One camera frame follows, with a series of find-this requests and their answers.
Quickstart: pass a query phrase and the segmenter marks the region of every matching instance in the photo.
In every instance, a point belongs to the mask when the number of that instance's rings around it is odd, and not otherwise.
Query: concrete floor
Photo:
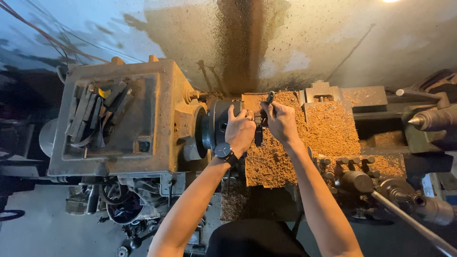
[[[37,186],[32,192],[15,193],[7,209],[23,209],[20,219],[3,222],[0,230],[0,257],[80,257],[114,256],[115,250],[125,239],[121,226],[107,221],[97,224],[101,214],[71,216],[64,212],[67,187]],[[220,225],[220,197],[213,197],[208,207],[207,226],[202,240],[208,241],[211,232]],[[362,252],[368,256],[442,256],[428,241],[403,222],[391,226],[351,224]],[[441,229],[451,244],[457,243],[455,228]],[[320,256],[316,241],[304,221],[298,239],[310,256]],[[151,239],[134,251],[131,256],[147,255]]]

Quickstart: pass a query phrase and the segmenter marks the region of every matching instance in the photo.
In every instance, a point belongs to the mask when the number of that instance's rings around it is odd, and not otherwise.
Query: wristwatch
[[[230,167],[235,166],[238,162],[238,158],[232,151],[232,146],[227,142],[216,145],[214,148],[214,155],[219,159],[226,160],[230,164]]]

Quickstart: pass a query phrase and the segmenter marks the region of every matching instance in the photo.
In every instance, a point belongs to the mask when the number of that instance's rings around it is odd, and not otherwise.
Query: forearm
[[[179,197],[149,247],[149,257],[182,256],[187,242],[201,221],[211,196],[230,164],[214,158]]]
[[[303,142],[295,140],[285,148],[295,168],[306,219],[322,256],[362,256],[349,222],[309,158]]]

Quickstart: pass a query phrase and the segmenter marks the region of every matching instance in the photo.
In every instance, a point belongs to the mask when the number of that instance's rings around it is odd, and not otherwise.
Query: wall
[[[225,95],[302,88],[318,79],[401,88],[457,66],[453,0],[7,2],[71,47],[126,63],[149,54],[173,59],[195,88]],[[54,70],[67,61],[100,63],[70,51],[60,56],[6,12],[0,23],[7,25],[0,28],[0,64]]]

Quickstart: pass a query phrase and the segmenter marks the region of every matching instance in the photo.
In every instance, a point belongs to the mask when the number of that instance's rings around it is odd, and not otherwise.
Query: watch face
[[[225,158],[232,152],[232,147],[229,143],[223,142],[214,148],[214,154],[219,158]]]

